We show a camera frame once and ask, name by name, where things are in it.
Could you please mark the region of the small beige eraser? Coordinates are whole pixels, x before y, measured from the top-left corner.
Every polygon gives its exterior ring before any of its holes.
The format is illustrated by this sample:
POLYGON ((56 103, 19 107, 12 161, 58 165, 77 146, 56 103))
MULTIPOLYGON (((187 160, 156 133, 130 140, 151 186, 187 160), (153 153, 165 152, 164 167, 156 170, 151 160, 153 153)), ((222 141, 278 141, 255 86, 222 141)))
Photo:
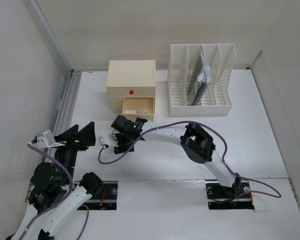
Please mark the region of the small beige eraser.
POLYGON ((143 110, 143 109, 137 109, 137 110, 136 110, 136 113, 137 113, 137 114, 148 114, 148 112, 145 111, 145 110, 143 110))

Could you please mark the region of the grey setup guide booklet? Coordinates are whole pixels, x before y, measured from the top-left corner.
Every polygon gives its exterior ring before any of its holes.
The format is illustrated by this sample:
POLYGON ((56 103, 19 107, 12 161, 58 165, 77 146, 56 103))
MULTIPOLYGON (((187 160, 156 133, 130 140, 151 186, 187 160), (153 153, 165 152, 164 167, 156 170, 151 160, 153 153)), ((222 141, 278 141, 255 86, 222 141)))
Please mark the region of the grey setup guide booklet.
POLYGON ((190 83, 188 85, 186 103, 188 106, 198 106, 200 101, 212 82, 212 70, 204 57, 200 53, 196 62, 190 83))

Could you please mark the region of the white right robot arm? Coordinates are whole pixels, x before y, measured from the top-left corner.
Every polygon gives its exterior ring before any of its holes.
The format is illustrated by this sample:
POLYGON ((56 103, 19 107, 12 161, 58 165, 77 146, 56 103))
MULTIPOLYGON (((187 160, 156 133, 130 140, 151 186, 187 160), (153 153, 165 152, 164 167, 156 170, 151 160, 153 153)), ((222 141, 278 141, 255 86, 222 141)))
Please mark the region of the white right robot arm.
POLYGON ((160 141, 182 147, 187 157, 204 165, 217 179, 224 199, 234 199, 240 191, 240 179, 226 166, 225 161, 216 151, 213 137, 199 123, 182 121, 158 125, 144 118, 134 122, 119 115, 111 127, 117 131, 114 135, 114 153, 133 152, 138 141, 160 141))

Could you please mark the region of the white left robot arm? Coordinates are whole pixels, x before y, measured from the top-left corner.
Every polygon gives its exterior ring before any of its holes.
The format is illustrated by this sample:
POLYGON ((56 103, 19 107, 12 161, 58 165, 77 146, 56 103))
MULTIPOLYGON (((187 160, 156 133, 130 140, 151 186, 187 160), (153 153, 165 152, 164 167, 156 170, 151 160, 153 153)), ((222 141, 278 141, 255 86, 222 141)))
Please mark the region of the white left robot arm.
POLYGON ((28 148, 49 161, 35 168, 24 217, 17 231, 7 239, 53 240, 78 208, 101 195, 104 182, 94 172, 84 174, 78 184, 73 181, 78 152, 95 144, 93 121, 82 129, 75 124, 57 136, 50 130, 39 132, 27 143, 28 148))

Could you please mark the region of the cream wooden drawer cabinet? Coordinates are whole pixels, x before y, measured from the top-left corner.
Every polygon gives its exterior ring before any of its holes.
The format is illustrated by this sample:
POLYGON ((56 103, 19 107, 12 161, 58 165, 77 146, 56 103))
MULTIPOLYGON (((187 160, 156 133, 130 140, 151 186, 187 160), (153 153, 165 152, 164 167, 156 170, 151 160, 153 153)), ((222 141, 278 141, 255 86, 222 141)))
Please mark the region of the cream wooden drawer cabinet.
POLYGON ((153 122, 156 102, 155 60, 110 60, 106 90, 113 112, 135 121, 137 117, 153 122), (137 109, 147 114, 136 113, 137 109))

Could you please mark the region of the white perforated file organizer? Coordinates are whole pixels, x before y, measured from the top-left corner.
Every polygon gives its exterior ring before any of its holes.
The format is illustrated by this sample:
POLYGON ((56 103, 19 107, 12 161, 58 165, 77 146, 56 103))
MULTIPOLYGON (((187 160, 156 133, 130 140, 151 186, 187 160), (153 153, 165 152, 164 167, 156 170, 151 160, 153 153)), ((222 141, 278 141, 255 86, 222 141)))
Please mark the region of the white perforated file organizer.
POLYGON ((170 116, 226 116, 236 57, 232 43, 172 44, 167 75, 170 116))

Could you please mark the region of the aluminium rail frame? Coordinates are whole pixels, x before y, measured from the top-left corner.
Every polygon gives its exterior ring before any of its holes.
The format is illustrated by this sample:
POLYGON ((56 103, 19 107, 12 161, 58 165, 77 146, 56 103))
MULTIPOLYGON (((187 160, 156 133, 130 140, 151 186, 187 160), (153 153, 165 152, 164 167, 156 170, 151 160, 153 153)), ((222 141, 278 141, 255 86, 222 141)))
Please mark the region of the aluminium rail frame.
POLYGON ((70 127, 69 120, 73 114, 79 80, 72 78, 74 69, 71 67, 39 3, 36 0, 25 0, 24 3, 56 65, 61 71, 55 110, 53 111, 50 125, 52 133, 56 136, 70 127))

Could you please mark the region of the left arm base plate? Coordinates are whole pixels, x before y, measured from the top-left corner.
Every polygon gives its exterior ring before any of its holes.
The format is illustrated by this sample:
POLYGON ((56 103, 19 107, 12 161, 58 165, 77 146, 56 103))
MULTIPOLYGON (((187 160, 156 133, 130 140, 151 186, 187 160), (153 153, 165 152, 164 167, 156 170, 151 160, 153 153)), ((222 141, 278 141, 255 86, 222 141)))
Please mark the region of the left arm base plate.
POLYGON ((86 203, 90 210, 113 211, 117 209, 118 182, 105 181, 99 195, 93 196, 86 203))

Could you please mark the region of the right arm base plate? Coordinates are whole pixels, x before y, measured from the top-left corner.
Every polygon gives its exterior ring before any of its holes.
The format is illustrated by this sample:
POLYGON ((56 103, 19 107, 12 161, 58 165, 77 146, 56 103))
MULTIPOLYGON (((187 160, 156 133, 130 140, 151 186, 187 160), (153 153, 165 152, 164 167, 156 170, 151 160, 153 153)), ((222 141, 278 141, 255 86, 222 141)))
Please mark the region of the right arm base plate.
POLYGON ((252 195, 249 192, 250 184, 243 181, 237 188, 224 187, 216 180, 205 182, 209 210, 254 210, 252 195))

